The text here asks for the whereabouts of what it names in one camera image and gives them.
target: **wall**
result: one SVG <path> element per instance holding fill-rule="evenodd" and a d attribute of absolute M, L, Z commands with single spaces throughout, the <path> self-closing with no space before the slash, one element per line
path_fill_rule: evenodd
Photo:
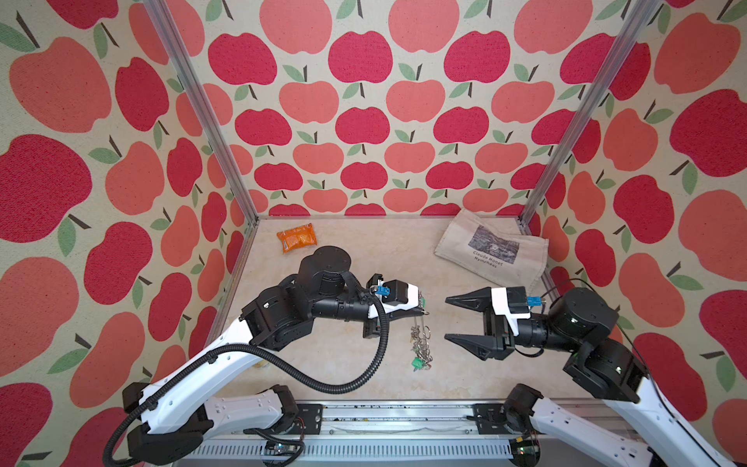
<path fill-rule="evenodd" d="M 623 22 L 607 0 L 189 2 L 263 216 L 517 214 Z"/>
<path fill-rule="evenodd" d="M 747 18 L 726 4 L 663 4 L 631 55 L 651 67 L 620 72 L 643 86 L 597 109 L 601 147 L 562 166 L 539 214 L 555 283 L 589 280 L 669 400 L 747 463 Z"/>
<path fill-rule="evenodd" d="M 100 466 L 121 388 L 203 346 L 244 231 L 143 5 L 73 5 L 0 5 L 1 467 Z"/>

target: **orange bag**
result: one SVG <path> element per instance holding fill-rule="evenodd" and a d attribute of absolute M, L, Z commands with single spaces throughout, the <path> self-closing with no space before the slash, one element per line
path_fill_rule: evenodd
<path fill-rule="evenodd" d="M 278 232 L 278 238 L 282 242 L 283 253 L 317 244 L 317 236 L 314 234 L 314 227 L 310 223 L 295 229 Z"/>

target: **black cable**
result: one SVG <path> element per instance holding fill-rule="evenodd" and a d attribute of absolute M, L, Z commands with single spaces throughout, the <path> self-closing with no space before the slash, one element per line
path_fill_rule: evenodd
<path fill-rule="evenodd" d="M 536 352 L 536 353 L 524 353 L 524 352 L 522 352 L 521 350 L 517 349 L 516 347 L 514 347 L 514 350 L 515 350 L 515 351 L 516 351 L 516 353 L 518 353 L 519 355 L 523 355 L 523 356 L 528 356 L 528 357 L 529 357 L 529 358 L 531 358 L 531 359 L 534 359 L 534 358 L 536 358 L 536 357 L 538 357 L 538 356 L 542 355 L 543 353 L 545 353 L 545 348 L 544 348 L 544 347 L 540 347 L 540 348 L 539 348 L 539 352 Z"/>
<path fill-rule="evenodd" d="M 290 283 L 290 279 L 292 276 L 293 274 L 286 277 L 281 283 L 285 283 L 286 281 Z M 174 375 L 174 377 L 166 382 L 159 390 L 148 397 L 145 402 L 137 406 L 132 412 L 130 412 L 129 415 L 127 415 L 124 421 L 114 431 L 114 434 L 112 434 L 111 438 L 107 441 L 106 446 L 104 447 L 104 454 L 102 458 L 104 465 L 107 467 L 131 467 L 139 463 L 139 460 L 132 458 L 115 460 L 114 447 L 117 445 L 117 441 L 119 441 L 122 435 L 127 431 L 127 428 L 130 426 L 130 424 L 132 424 L 133 421 L 135 421 L 137 417 L 142 415 L 143 412 L 145 412 L 147 409 L 154 409 L 158 405 L 158 401 L 163 396 L 165 396 L 165 394 L 169 390 L 179 384 L 184 378 L 186 378 L 200 366 L 204 365 L 205 363 L 214 362 L 215 359 L 222 353 L 251 353 L 252 355 L 256 355 L 261 359 L 267 360 L 269 363 L 272 363 L 273 365 L 280 368 L 285 373 L 288 373 L 293 378 L 305 384 L 306 386 L 312 389 L 316 389 L 319 392 L 325 392 L 327 394 L 344 394 L 346 392 L 354 391 L 366 384 L 366 382 L 374 375 L 374 373 L 376 373 L 379 365 L 381 365 L 381 361 L 384 359 L 384 352 L 386 352 L 386 346 L 389 340 L 389 316 L 386 314 L 384 305 L 381 304 L 379 298 L 376 295 L 373 295 L 363 289 L 357 278 L 351 272 L 345 271 L 341 273 L 341 276 L 345 280 L 345 283 L 348 285 L 348 288 L 350 290 L 355 291 L 362 300 L 373 304 L 374 308 L 376 308 L 376 313 L 379 316 L 379 347 L 376 349 L 376 355 L 373 357 L 371 364 L 359 377 L 345 384 L 322 383 L 321 381 L 315 380 L 309 375 L 303 373 L 301 370 L 295 368 L 290 363 L 278 357 L 275 353 L 271 353 L 270 351 L 262 349 L 260 347 L 249 344 L 226 344 L 220 347 L 216 347 L 212 350 L 208 350 L 197 360 L 189 364 L 185 369 Z"/>
<path fill-rule="evenodd" d="M 718 463 L 718 462 L 717 462 L 717 461 L 716 461 L 716 460 L 715 460 L 715 459 L 714 459 L 714 458 L 713 458 L 713 457 L 712 457 L 712 456 L 710 455 L 710 453 L 709 453 L 708 451 L 706 451 L 706 449 L 705 449 L 705 448 L 703 447 L 703 445 L 701 445 L 701 444 L 700 444 L 700 443 L 698 442 L 698 440 L 697 440 L 697 439 L 695 439 L 695 437 L 694 437 L 694 436 L 693 436 L 693 435 L 692 435 L 692 434 L 690 433 L 690 431 L 689 431 L 689 430 L 688 430 L 687 428 L 685 428 L 685 426 L 684 426 L 684 425 L 682 425 L 682 423 L 680 423 L 680 421 L 679 421 L 679 420 L 678 420 L 678 418 L 677 418 L 677 417 L 675 416 L 675 414 L 673 414 L 673 413 L 672 413 L 672 411 L 671 411 L 671 410 L 669 410 L 669 407 L 667 407 L 666 403 L 664 403 L 664 398 L 662 398 L 662 397 L 661 397 L 661 393 L 659 393 L 659 386 L 658 386 L 658 385 L 656 384 L 656 381 L 654 381 L 654 377 L 653 377 L 653 376 L 651 375 L 651 369 L 650 369 L 650 368 L 648 367 L 648 365 L 646 365 L 646 361 L 645 361 L 645 360 L 643 359 L 643 355 L 641 355 L 641 353 L 640 353 L 640 352 L 638 351 L 638 349 L 636 349 L 636 345 L 635 345 L 635 344 L 633 343 L 633 341 L 632 341 L 632 340 L 630 340 L 630 337 L 628 337 L 628 335 L 627 335 L 627 333 L 625 332 L 625 330 L 623 330 L 623 329 L 622 329 L 622 328 L 620 327 L 620 325 L 619 325 L 619 324 L 617 325 L 617 327 L 618 327 L 618 329 L 620 329 L 620 332 L 622 333 L 622 335 L 624 335 L 624 336 L 625 336 L 625 339 L 626 339 L 626 340 L 628 341 L 628 343 L 630 344 L 630 346 L 631 346 L 631 347 L 633 348 L 633 351 L 635 351 L 635 353 L 636 353 L 636 354 L 638 354 L 638 358 L 640 359 L 641 363 L 643 364 L 643 369 L 645 370 L 646 376 L 648 377 L 648 379 L 650 379 L 650 380 L 651 380 L 651 383 L 652 383 L 652 384 L 654 385 L 654 391 L 656 392 L 656 396 L 657 396 L 657 397 L 659 398 L 659 402 L 661 402 L 661 406 L 662 406 L 662 407 L 664 407 L 664 410 L 666 410 L 666 411 L 667 411 L 667 413 L 669 414 L 669 416 L 670 416 L 670 417 L 672 417 L 672 420 L 676 421 L 676 422 L 677 422 L 677 424 L 678 424 L 678 425 L 680 425 L 680 428 L 682 428 L 682 430 L 683 430 L 683 431 L 684 431 L 685 433 L 687 433 L 687 435 L 688 435 L 688 436 L 690 437 L 690 439 L 692 440 L 692 442 L 694 442 L 694 443 L 696 443 L 696 444 L 698 445 L 698 447 L 699 447 L 699 448 L 701 449 L 701 451 L 703 451 L 703 454 L 705 454 L 706 456 L 708 456 L 708 459 L 710 459 L 710 460 L 711 460 L 711 462 L 713 462 L 713 463 L 714 463 L 714 464 L 716 464 L 716 465 L 717 465 L 718 467 L 720 467 L 720 466 L 721 466 L 721 464 L 719 464 L 719 463 Z"/>
<path fill-rule="evenodd" d="M 301 432 L 301 439 L 295 440 L 295 439 L 282 439 L 282 438 L 276 438 L 275 436 L 272 436 L 267 431 L 262 430 L 260 428 L 249 428 L 244 431 L 246 434 L 255 434 L 257 436 L 260 436 L 261 438 L 265 438 L 267 441 L 272 441 L 276 444 L 281 445 L 291 445 L 291 446 L 298 446 L 298 449 L 296 449 L 296 452 L 292 453 L 289 458 L 286 460 L 276 463 L 276 462 L 270 462 L 266 463 L 265 461 L 262 461 L 266 466 L 269 467 L 285 467 L 288 464 L 292 463 L 296 459 L 298 459 L 298 456 L 301 455 L 303 450 L 306 448 L 306 444 L 301 441 L 303 438 L 303 432 Z"/>

